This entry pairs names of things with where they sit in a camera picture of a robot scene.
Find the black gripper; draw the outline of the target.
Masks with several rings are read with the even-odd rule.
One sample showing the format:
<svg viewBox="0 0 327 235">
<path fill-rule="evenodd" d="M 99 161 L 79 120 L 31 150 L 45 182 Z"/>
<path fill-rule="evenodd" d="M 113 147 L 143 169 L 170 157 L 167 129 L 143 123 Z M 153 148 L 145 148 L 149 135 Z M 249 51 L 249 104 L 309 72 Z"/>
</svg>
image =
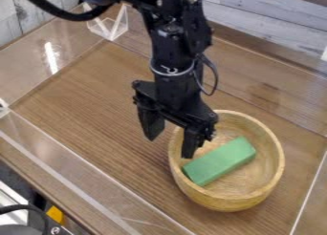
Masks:
<svg viewBox="0 0 327 235">
<path fill-rule="evenodd" d="M 155 80 L 137 80 L 134 104 L 146 138 L 157 139 L 170 121 L 185 129 L 182 158 L 191 159 L 205 140 L 212 140 L 220 117 L 202 99 L 203 63 L 183 69 L 150 65 Z"/>
</svg>

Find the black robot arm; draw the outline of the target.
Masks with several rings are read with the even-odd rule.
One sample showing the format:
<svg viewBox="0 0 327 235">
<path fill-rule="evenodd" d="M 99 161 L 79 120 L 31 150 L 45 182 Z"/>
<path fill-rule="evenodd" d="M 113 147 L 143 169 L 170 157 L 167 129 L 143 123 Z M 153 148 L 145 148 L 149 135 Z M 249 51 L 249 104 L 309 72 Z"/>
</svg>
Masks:
<svg viewBox="0 0 327 235">
<path fill-rule="evenodd" d="M 134 103 L 145 136 L 154 140 L 170 121 L 185 129 L 182 157 L 214 137 L 220 117 L 203 101 L 205 51 L 213 45 L 202 0 L 85 0 L 98 6 L 130 3 L 151 38 L 153 81 L 138 80 Z"/>
</svg>

